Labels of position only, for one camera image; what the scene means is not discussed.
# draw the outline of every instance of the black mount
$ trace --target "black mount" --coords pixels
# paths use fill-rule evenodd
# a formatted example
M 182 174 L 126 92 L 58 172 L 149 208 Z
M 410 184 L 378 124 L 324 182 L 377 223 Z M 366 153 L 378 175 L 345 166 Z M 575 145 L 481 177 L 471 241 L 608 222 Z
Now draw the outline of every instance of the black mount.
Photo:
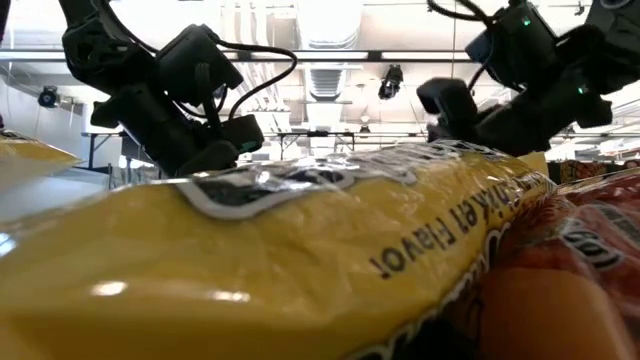
M 519 94 L 479 113 L 462 80 L 427 81 L 417 94 L 428 113 L 439 115 L 430 140 L 453 137 L 514 156 L 546 151 L 574 121 L 582 128 L 610 124 L 611 103 L 601 95 L 640 79 L 640 2 L 611 10 L 595 1 L 586 24 L 560 37 L 533 5 L 510 3 L 466 52 Z
M 171 176 L 235 167 L 239 154 L 262 146 L 253 115 L 221 123 L 215 113 L 203 124 L 176 105 L 199 106 L 220 86 L 233 89 L 243 81 L 217 48 L 211 29 L 191 25 L 154 57 L 125 34 L 108 0 L 59 1 L 68 24 L 62 44 L 71 74 L 111 96 L 97 104 L 93 125 L 122 125 Z M 211 88 L 206 99 L 196 84 L 199 64 L 210 69 L 204 79 Z

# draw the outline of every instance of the ceiling duct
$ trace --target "ceiling duct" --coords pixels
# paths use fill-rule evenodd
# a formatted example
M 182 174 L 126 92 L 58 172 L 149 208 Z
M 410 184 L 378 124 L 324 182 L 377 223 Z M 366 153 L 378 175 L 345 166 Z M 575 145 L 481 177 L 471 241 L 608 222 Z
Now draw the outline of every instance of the ceiling duct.
M 298 31 L 304 50 L 353 50 L 358 40 L 362 1 L 299 0 Z M 346 82 L 346 71 L 306 69 L 310 95 L 317 101 L 335 101 Z
M 358 40 L 362 17 L 362 0 L 298 0 L 298 36 L 303 50 L 353 50 Z M 337 100 L 347 81 L 347 71 L 322 68 L 305 69 L 307 100 L 306 113 L 309 130 L 335 130 L 340 121 L 342 106 L 331 104 Z M 314 138 L 314 155 L 333 152 L 335 138 Z

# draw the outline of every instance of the ceiling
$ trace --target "ceiling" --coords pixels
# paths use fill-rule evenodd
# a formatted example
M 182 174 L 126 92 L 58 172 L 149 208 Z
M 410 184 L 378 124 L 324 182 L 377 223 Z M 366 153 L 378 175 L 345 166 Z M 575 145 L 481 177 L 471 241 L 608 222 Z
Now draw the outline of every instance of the ceiling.
M 292 0 L 261 0 L 251 1 L 229 1 L 229 0 L 204 0 L 204 1 L 177 1 L 177 0 L 120 0 L 112 1 L 112 7 L 135 34 L 146 42 L 162 47 L 184 27 L 191 23 L 205 23 L 214 31 L 221 34 L 226 40 L 231 41 L 259 41 L 258 33 L 264 31 L 266 40 L 271 44 L 289 49 L 299 49 L 301 44 L 298 40 L 296 25 L 298 1 Z M 329 18 L 337 16 L 340 11 L 340 2 L 337 0 L 323 0 L 327 4 Z M 579 16 L 574 15 L 578 9 L 577 0 L 540 0 L 533 1 L 539 5 L 538 9 L 543 18 L 553 27 L 557 33 L 580 25 L 584 22 L 588 13 L 586 11 Z M 327 124 L 334 131 L 357 131 L 362 124 L 361 118 L 367 116 L 372 131 L 379 132 L 414 132 L 420 133 L 424 130 L 428 116 L 422 105 L 415 96 L 419 85 L 433 77 L 458 77 L 465 81 L 470 79 L 477 70 L 478 65 L 469 63 L 453 63 L 450 57 L 453 50 L 464 50 L 475 36 L 482 30 L 480 23 L 454 21 L 435 12 L 429 12 L 426 1 L 414 0 L 364 0 L 358 30 L 358 40 L 356 50 L 395 50 L 403 52 L 413 51 L 439 51 L 448 53 L 449 57 L 444 57 L 439 63 L 420 63 L 421 56 L 415 54 L 400 54 L 399 56 L 417 56 L 415 63 L 403 63 L 404 85 L 398 95 L 389 101 L 381 101 L 377 94 L 380 87 L 380 79 L 384 75 L 389 64 L 383 63 L 350 63 L 341 64 L 341 68 L 346 69 L 346 83 L 344 91 L 338 99 L 339 105 L 325 104 L 318 105 L 322 108 L 321 113 L 327 114 Z M 440 3 L 450 9 L 454 9 L 454 2 L 451 0 L 441 0 Z M 497 0 L 477 0 L 487 13 L 496 11 L 499 6 L 504 5 Z M 265 28 L 258 29 L 259 16 L 256 9 L 264 6 L 266 13 Z M 243 21 L 247 19 L 245 11 L 250 13 L 251 34 L 247 34 L 247 28 Z M 232 17 L 233 25 L 229 28 Z M 335 22 L 326 23 L 326 31 L 336 30 Z M 10 31 L 8 40 L 5 39 L 2 46 L 14 49 L 60 49 L 60 37 L 66 27 L 64 17 L 57 1 L 52 0 L 14 0 L 10 14 Z M 273 65 L 275 73 L 279 73 L 286 68 L 286 64 L 278 63 Z M 281 81 L 278 87 L 279 97 L 289 110 L 287 116 L 288 125 L 280 130 L 290 131 L 301 128 L 313 127 L 313 120 L 310 123 L 310 113 L 308 106 L 308 91 L 305 81 L 305 69 L 316 66 L 304 64 L 289 77 Z M 72 96 L 79 101 L 91 102 L 94 100 L 105 100 L 106 95 L 90 87 L 83 86 L 75 81 L 68 72 L 64 63 L 45 62 L 21 62 L 12 66 L 12 76 L 9 81 L 14 81 L 27 86 L 41 87 L 44 85 L 58 85 L 61 92 Z M 640 121 L 640 101 L 636 107 L 633 101 L 640 99 L 638 96 L 637 84 L 621 90 L 616 94 L 611 94 L 607 98 L 614 103 L 614 108 L 623 104 L 626 105 L 618 111 L 620 115 L 616 118 L 616 125 L 602 129 L 582 130 L 576 129 L 578 133 L 622 132 L 634 133 L 638 130 L 635 125 Z M 227 99 L 226 106 L 222 113 L 228 112 L 230 106 L 237 100 L 239 93 L 231 92 Z M 478 103 L 484 103 L 490 99 L 506 101 L 509 92 L 504 91 L 502 86 L 493 82 L 488 76 L 480 77 L 476 86 L 474 98 Z M 257 105 L 245 108 L 246 111 L 256 110 Z M 271 118 L 270 112 L 260 112 L 265 119 Z M 265 120 L 261 122 L 263 131 L 272 132 L 278 130 L 274 122 Z M 366 142 L 389 143 L 395 141 L 405 141 L 400 138 L 369 138 Z M 622 139 L 622 143 L 630 142 L 633 139 Z M 589 138 L 577 138 L 572 140 L 554 139 L 554 144 L 562 145 L 555 152 L 551 152 L 551 157 L 565 158 L 575 156 L 582 150 L 589 150 L 590 156 L 594 152 L 592 148 L 597 147 L 602 140 Z M 363 146 L 361 148 L 371 148 L 375 145 Z M 297 156 L 297 150 L 293 150 L 289 156 Z

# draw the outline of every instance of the orange packaging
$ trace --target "orange packaging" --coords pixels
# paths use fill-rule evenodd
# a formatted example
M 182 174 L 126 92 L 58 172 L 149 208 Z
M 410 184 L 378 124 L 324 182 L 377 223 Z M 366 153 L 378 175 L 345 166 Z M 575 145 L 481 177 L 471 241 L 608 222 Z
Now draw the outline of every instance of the orange packaging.
M 638 358 L 639 188 L 635 169 L 559 188 L 447 318 L 490 359 Z

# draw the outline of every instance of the plastic packaging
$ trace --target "plastic packaging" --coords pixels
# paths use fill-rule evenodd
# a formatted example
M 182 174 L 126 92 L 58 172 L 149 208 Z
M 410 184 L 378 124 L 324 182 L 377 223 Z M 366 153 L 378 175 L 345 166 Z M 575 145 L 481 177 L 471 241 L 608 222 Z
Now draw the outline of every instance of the plastic packaging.
M 640 171 L 557 189 L 447 318 L 489 359 L 640 357 Z
M 70 168 L 80 159 L 19 133 L 0 131 L 0 192 L 29 179 Z
M 3 359 L 397 359 L 553 184 L 459 141 L 124 188 L 0 226 Z

